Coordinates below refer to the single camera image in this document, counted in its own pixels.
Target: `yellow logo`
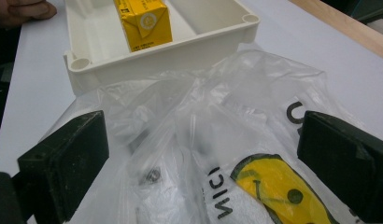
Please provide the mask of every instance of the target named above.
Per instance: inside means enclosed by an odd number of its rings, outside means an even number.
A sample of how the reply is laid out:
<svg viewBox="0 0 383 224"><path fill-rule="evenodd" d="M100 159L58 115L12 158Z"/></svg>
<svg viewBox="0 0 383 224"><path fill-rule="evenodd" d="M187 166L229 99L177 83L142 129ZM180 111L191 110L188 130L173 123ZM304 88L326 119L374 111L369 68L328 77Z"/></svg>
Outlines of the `yellow logo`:
<svg viewBox="0 0 383 224"><path fill-rule="evenodd" d="M144 28L145 30L153 29L153 27L156 25L156 22L157 22L156 16L150 12L145 13L141 17L141 21L140 21L142 28Z"/></svg>
<svg viewBox="0 0 383 224"><path fill-rule="evenodd" d="M249 156L235 166L231 178L264 204L276 224L338 223L312 188L279 155Z"/></svg>

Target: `white table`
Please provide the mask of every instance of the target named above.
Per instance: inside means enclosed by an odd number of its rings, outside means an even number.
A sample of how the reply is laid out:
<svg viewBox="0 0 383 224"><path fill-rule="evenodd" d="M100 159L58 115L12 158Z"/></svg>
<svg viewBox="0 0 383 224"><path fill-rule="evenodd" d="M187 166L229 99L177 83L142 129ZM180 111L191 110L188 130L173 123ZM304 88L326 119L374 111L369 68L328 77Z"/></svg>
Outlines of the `white table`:
<svg viewBox="0 0 383 224"><path fill-rule="evenodd" d="M11 175L75 99L63 59L70 49L64 2L50 1L58 14L21 31L0 132L0 171ZM259 49L326 71L333 96L383 140L383 59L287 0L241 2L262 19Z"/></svg>

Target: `yellow box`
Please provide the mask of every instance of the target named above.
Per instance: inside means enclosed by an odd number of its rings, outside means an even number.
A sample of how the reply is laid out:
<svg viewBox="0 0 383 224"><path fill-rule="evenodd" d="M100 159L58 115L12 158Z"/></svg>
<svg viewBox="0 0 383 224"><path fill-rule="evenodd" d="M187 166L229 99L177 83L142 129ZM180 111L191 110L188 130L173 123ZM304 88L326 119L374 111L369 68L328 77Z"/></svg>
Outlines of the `yellow box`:
<svg viewBox="0 0 383 224"><path fill-rule="evenodd" d="M167 6L161 0L115 0L132 52L172 41Z"/></svg>

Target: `clear plastic bag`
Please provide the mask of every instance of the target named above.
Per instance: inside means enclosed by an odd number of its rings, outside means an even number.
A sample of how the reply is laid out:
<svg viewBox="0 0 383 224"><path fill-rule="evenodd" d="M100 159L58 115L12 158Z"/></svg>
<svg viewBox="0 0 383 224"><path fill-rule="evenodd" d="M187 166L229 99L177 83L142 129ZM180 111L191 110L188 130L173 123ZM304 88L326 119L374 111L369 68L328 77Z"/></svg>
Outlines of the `clear plastic bag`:
<svg viewBox="0 0 383 224"><path fill-rule="evenodd" d="M317 69L242 51L208 70L88 92L53 130L98 109L110 156L70 223L358 220L296 156L307 109L360 125L331 98ZM301 194L310 205L301 205Z"/></svg>

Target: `white plastic tray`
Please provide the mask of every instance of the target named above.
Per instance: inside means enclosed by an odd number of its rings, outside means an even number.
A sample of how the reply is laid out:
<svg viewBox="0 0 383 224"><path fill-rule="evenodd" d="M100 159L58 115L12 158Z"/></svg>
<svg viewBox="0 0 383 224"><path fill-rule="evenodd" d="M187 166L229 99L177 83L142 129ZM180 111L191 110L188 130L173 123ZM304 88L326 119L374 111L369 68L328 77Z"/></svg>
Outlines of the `white plastic tray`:
<svg viewBox="0 0 383 224"><path fill-rule="evenodd" d="M252 42L259 18L236 0L166 0L173 42L130 52L113 0L65 0L75 95L154 73L203 68Z"/></svg>

